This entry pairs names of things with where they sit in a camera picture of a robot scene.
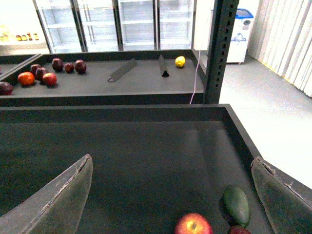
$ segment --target display fridge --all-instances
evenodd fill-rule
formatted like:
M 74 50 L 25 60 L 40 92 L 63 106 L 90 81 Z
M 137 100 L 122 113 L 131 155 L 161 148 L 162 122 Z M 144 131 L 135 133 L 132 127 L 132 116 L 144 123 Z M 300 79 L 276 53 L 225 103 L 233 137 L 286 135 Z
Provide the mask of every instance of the display fridge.
M 112 0 L 78 0 L 82 30 L 88 52 L 118 51 L 115 4 Z
M 34 0 L 51 53 L 85 51 L 82 32 L 75 18 L 77 12 L 70 0 Z
M 155 0 L 118 0 L 124 50 L 156 49 Z
M 194 0 L 158 0 L 160 49 L 190 49 Z

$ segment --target black metal post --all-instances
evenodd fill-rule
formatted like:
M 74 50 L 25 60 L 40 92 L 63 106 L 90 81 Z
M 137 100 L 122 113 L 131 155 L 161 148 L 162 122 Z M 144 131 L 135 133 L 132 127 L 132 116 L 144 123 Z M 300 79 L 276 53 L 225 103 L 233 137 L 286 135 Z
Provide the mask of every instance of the black metal post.
M 204 103 L 219 103 L 239 0 L 215 0 L 208 48 Z
M 76 24 L 77 34 L 81 46 L 82 52 L 88 52 L 87 45 L 86 45 L 86 38 L 82 26 L 82 20 L 81 15 L 79 11 L 79 6 L 76 0 L 70 0 L 70 5 L 72 7 L 73 15 L 74 15 L 74 21 Z
M 123 51 L 123 41 L 122 41 L 122 31 L 119 15 L 118 0 L 112 0 L 113 10 L 114 10 L 114 19 L 115 19 L 115 28 L 118 42 L 118 50 Z
M 194 0 L 191 49 L 194 47 L 195 22 L 196 22 L 196 7 L 197 7 L 197 0 Z
M 157 48 L 158 50 L 161 50 L 161 47 L 160 47 L 160 0 L 157 0 Z
M 156 0 L 153 0 L 153 22 L 154 22 L 154 49 L 157 50 L 157 14 L 156 14 Z

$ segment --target green avocado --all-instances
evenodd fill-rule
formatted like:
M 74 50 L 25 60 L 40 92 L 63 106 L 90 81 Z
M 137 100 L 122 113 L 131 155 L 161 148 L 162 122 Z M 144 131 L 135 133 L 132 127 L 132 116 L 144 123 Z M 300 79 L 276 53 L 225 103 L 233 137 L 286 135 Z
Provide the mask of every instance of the green avocado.
M 250 220 L 248 199 L 243 189 L 237 185 L 228 186 L 223 193 L 223 203 L 233 220 L 242 227 L 247 227 Z

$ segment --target black display tray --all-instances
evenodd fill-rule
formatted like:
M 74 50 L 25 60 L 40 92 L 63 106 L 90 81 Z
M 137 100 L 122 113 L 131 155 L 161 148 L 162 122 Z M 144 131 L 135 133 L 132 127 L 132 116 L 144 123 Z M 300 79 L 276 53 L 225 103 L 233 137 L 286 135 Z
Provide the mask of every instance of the black display tray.
M 24 65 L 32 62 L 40 55 L 7 55 L 0 56 L 0 81 L 7 81 L 12 83 L 11 79 L 3 79 L 5 77 L 9 77 L 12 72 L 16 72 L 19 67 L 23 67 Z
M 162 77 L 159 56 L 163 55 L 169 77 Z M 175 58 L 183 55 L 187 60 L 183 69 L 176 68 Z M 32 64 L 38 63 L 48 71 L 53 58 L 64 63 L 82 59 L 87 72 L 79 75 L 76 71 L 57 73 L 58 85 L 48 88 L 36 85 L 23 88 L 17 84 L 19 71 L 3 80 L 15 85 L 12 96 L 0 97 L 1 106 L 59 106 L 59 105 L 126 105 L 126 104 L 188 104 L 194 91 L 197 58 L 192 50 L 77 53 L 42 55 Z M 135 58 L 137 66 L 117 82 L 108 82 L 110 74 L 129 60 Z M 23 67 L 30 68 L 30 63 Z M 197 73 L 196 94 L 193 103 L 202 103 L 204 87 L 201 67 Z
M 251 175 L 261 155 L 230 105 L 2 107 L 0 116 L 0 215 L 89 153 L 77 234 L 171 234 L 188 212 L 225 234 L 218 202 L 230 184 L 248 196 L 249 231 L 273 234 Z

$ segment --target yellow lemon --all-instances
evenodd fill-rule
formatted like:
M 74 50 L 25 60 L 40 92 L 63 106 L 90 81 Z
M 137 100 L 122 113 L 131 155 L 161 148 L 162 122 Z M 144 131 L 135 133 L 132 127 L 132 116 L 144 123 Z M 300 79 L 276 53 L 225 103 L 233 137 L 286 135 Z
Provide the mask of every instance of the yellow lemon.
M 175 59 L 175 65 L 177 67 L 184 67 L 185 64 L 185 58 L 184 56 L 179 56 Z

